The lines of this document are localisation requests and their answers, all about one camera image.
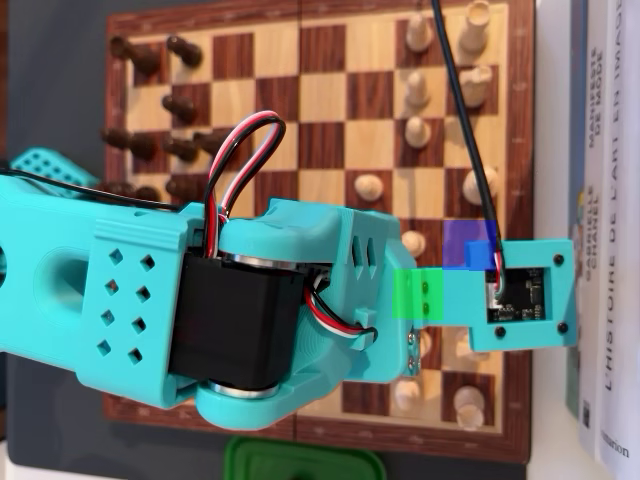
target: dark pawn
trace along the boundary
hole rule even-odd
[[[120,60],[131,60],[134,68],[149,77],[160,70],[160,55],[148,47],[133,45],[126,38],[115,36],[109,42],[111,55]]]
[[[134,195],[138,200],[147,200],[149,202],[160,201],[160,194],[158,193],[158,190],[149,186],[138,188]]]
[[[198,158],[198,146],[191,140],[167,137],[162,147],[165,152],[177,156],[183,162],[193,163]]]
[[[202,63],[202,50],[176,35],[167,38],[167,49],[180,57],[187,67],[196,68]]]
[[[162,98],[162,106],[183,123],[193,123],[198,115],[195,105],[190,98],[165,95]]]
[[[167,193],[179,198],[183,203],[202,201],[204,191],[188,178],[172,177],[165,186]]]

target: chess square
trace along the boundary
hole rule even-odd
[[[298,167],[298,124],[286,123],[286,133],[280,146],[267,160],[261,171],[295,170]],[[253,150],[255,151],[264,141],[269,127],[260,129],[252,136]]]
[[[344,205],[344,170],[300,170],[299,199],[303,202],[319,202]]]
[[[298,172],[258,172],[255,176],[255,215],[262,215],[271,198],[298,198]]]
[[[253,33],[213,37],[214,80],[253,77],[253,47]]]
[[[424,75],[429,95],[425,105],[415,107],[407,103],[407,79],[413,72]],[[441,118],[445,115],[445,100],[448,92],[448,77],[444,67],[420,67],[411,70],[396,70],[393,82],[393,116],[409,118],[414,115]]]
[[[170,130],[171,115],[162,108],[162,98],[170,93],[169,85],[153,85],[129,90],[125,128],[133,132]]]
[[[495,376],[470,372],[442,372],[442,420],[457,422],[457,412],[454,407],[456,392],[462,387],[475,387],[484,397],[484,425],[492,427],[495,424]]]
[[[347,75],[347,118],[371,119],[393,116],[393,72]]]
[[[395,166],[442,167],[444,164],[444,121],[442,119],[423,119],[431,138],[423,148],[414,148],[405,139],[407,120],[395,121]]]
[[[196,68],[188,67],[177,55],[169,54],[169,71],[171,83],[182,85],[188,83],[208,83],[211,80],[213,45],[211,35],[204,32],[181,32],[180,38],[196,45],[202,52],[202,60]]]
[[[415,68],[428,65],[444,65],[444,57],[438,42],[438,34],[433,18],[427,18],[427,26],[431,32],[431,44],[422,52],[414,52],[407,46],[408,26],[408,18],[403,18],[396,22],[396,67]]]
[[[237,125],[255,111],[255,81],[225,80],[211,88],[211,126]]]
[[[298,77],[258,78],[255,110],[273,110],[284,121],[297,121]]]
[[[345,125],[345,167],[384,170],[393,167],[393,120],[353,120]]]
[[[300,121],[339,122],[347,115],[345,73],[300,75]]]
[[[387,17],[355,17],[347,23],[348,72],[391,71],[395,67],[395,24]]]
[[[484,166],[504,171],[506,119],[500,116],[471,117],[471,127]],[[444,165],[448,168],[471,168],[471,160],[458,117],[447,117],[444,120]]]
[[[498,77],[498,75],[500,74],[500,69],[497,65],[490,65],[489,67],[491,68],[493,74],[491,76],[491,81],[486,86],[485,101],[478,107],[467,107],[467,111],[469,112],[470,116],[497,115],[500,110],[500,79]],[[458,75],[460,75],[460,73],[462,72],[472,70],[472,68],[474,67],[458,67]],[[449,85],[447,85],[447,105],[445,114],[458,114],[458,110],[456,109],[455,102],[453,101],[453,94]]]
[[[160,67],[153,75],[146,76],[133,68],[129,63],[128,67],[133,71],[133,86],[142,87],[146,85],[166,85],[169,83],[169,54],[167,46],[163,42],[140,43],[138,47],[148,48],[158,54]]]
[[[344,168],[344,123],[301,123],[298,164],[301,169]]]
[[[441,168],[398,168],[393,171],[393,215],[438,219],[444,216],[444,172]]]
[[[298,74],[298,24],[270,23],[254,32],[253,70],[257,78]]]
[[[211,84],[209,82],[174,85],[171,88],[171,95],[175,98],[188,98],[196,108],[196,118],[191,124],[185,124],[177,116],[172,115],[173,128],[209,125],[211,118]]]
[[[414,231],[422,234],[426,248],[416,258],[419,267],[442,266],[442,219],[400,218],[402,233]]]
[[[445,216],[447,218],[481,218],[482,207],[469,203],[462,193],[465,178],[470,168],[445,169]]]
[[[300,30],[300,72],[342,72],[346,56],[346,27],[328,25]]]
[[[375,175],[382,181],[382,196],[373,202],[367,201],[358,195],[355,188],[356,179],[360,175]],[[346,203],[349,208],[358,210],[377,210],[391,213],[393,199],[393,179],[391,170],[347,170],[346,171]]]

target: pawn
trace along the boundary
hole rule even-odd
[[[193,123],[198,115],[193,101],[187,97],[165,95],[162,97],[162,107],[185,124]]]
[[[424,148],[431,140],[431,127],[420,117],[411,117],[404,130],[406,142],[413,148]]]
[[[151,76],[160,70],[160,56],[148,47],[133,45],[126,38],[115,36],[109,42],[111,55],[120,60],[130,60],[136,71]]]
[[[421,13],[415,13],[407,25],[407,47],[416,53],[424,52],[433,39],[433,32],[427,23],[427,19]]]
[[[191,140],[167,137],[162,144],[162,149],[186,163],[193,163],[198,158],[198,146]]]

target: chess piece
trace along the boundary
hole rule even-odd
[[[160,70],[160,56],[150,48],[133,45],[126,38],[115,36],[109,42],[111,55],[120,60],[130,60],[133,67],[149,77]]]
[[[427,247],[424,235],[413,230],[402,234],[402,244],[414,258],[422,255]]]
[[[186,163],[193,163],[198,158],[198,146],[191,140],[181,138],[165,138],[162,148]]]
[[[429,102],[427,81],[421,71],[415,70],[407,77],[405,100],[415,108],[422,108]]]
[[[123,128],[103,128],[102,140],[119,150],[129,150],[135,158],[152,160],[156,154],[156,142],[147,133],[131,134]]]
[[[404,138],[411,147],[424,148],[431,139],[431,127],[420,117],[411,117],[405,126]]]
[[[484,395],[476,387],[461,387],[453,397],[458,426],[468,432],[484,425],[484,407]]]
[[[487,177],[487,183],[489,184],[489,192],[491,192],[491,198],[494,198],[498,194],[498,174],[489,166],[484,167],[484,174]],[[478,183],[476,182],[476,176],[471,170],[467,173],[467,176],[462,183],[462,195],[467,202],[472,205],[482,205],[482,199],[480,198],[480,191],[478,190]]]
[[[433,31],[429,27],[427,19],[421,13],[416,12],[411,16],[407,25],[407,47],[412,52],[424,52],[429,48],[432,40]]]
[[[360,175],[354,182],[356,192],[363,200],[375,202],[384,192],[384,184],[379,177],[371,174]]]
[[[469,342],[469,331],[466,328],[460,329],[456,335],[456,357],[472,362],[483,362],[489,359],[488,352],[474,352],[471,350]]]
[[[165,185],[167,193],[179,198],[184,203],[200,202],[204,197],[204,191],[191,179],[184,177],[171,177]]]
[[[420,405],[420,385],[413,379],[401,379],[393,387],[393,397],[400,410],[410,411]]]
[[[467,6],[465,27],[460,34],[460,47],[463,50],[471,54],[478,54],[484,50],[490,19],[489,2],[475,0]]]
[[[193,101],[187,97],[165,95],[162,97],[162,107],[175,115],[182,123],[190,124],[196,119],[198,111]]]
[[[142,186],[138,188],[133,196],[138,200],[147,200],[149,202],[159,202],[160,201],[160,193],[154,187],[151,186]]]
[[[202,50],[197,45],[187,42],[177,35],[167,38],[167,50],[174,53],[189,68],[199,67],[202,63]]]
[[[493,79],[491,67],[481,66],[460,72],[460,88],[464,103],[469,108],[477,108],[487,98],[489,84]]]

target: black wire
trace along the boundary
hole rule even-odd
[[[331,310],[331,308],[329,308],[329,305],[325,303],[322,297],[320,297],[320,294],[318,293],[318,291],[313,286],[309,287],[309,291],[311,292],[311,296],[314,298],[316,303],[320,305],[320,307],[327,313],[327,315],[329,315],[333,320],[338,322],[340,325],[350,329],[353,328],[353,325],[342,320],[342,318],[340,318],[333,310]],[[378,339],[378,330],[374,327],[363,328],[360,330],[359,333],[361,334],[373,333],[373,341],[375,342]]]
[[[438,33],[438,39],[440,40],[440,45],[442,46],[442,54],[444,56],[445,64],[447,67],[447,73],[449,75],[449,84],[451,85],[452,90],[451,93],[456,104],[456,110],[458,111],[462,134],[464,135],[467,150],[469,151],[471,167],[476,177],[476,183],[478,184],[478,193],[482,201],[482,212],[485,218],[487,235],[495,247],[495,252],[500,256],[501,269],[505,271],[506,263],[504,259],[504,251],[502,249],[502,236],[500,234],[500,226],[498,224],[496,210],[493,205],[493,199],[491,198],[491,190],[489,189],[487,176],[484,173],[484,167],[482,165],[482,159],[480,158],[478,145],[473,134],[471,120],[469,119],[467,107],[464,103],[464,95],[462,94],[462,88],[460,87],[460,80],[458,79],[458,71],[453,59],[453,54],[451,53],[451,44],[449,43],[449,37],[447,36],[447,31],[445,29],[440,0],[431,0],[431,6],[433,8],[433,16]],[[503,286],[501,297],[504,297],[505,289],[506,285]]]
[[[139,200],[137,198],[129,198],[124,197],[122,195],[116,195],[115,193],[107,193],[101,192],[99,190],[94,190],[93,188],[83,187],[80,185],[73,185],[71,183],[60,182],[59,180],[54,180],[53,178],[43,177],[41,175],[36,175],[35,173],[25,172],[22,170],[15,170],[13,168],[0,168],[0,175],[5,175],[9,177],[23,177],[28,178],[29,180],[34,180],[36,182],[42,182],[49,185],[53,185],[55,187],[64,188],[66,190],[70,190],[73,192],[82,193],[89,197],[93,197],[96,199],[110,200],[112,202],[122,203],[125,205],[136,206],[141,208],[150,208],[154,210],[170,210],[173,212],[177,212],[182,210],[182,206],[173,205],[170,203],[161,203],[161,202],[152,202],[150,200]]]

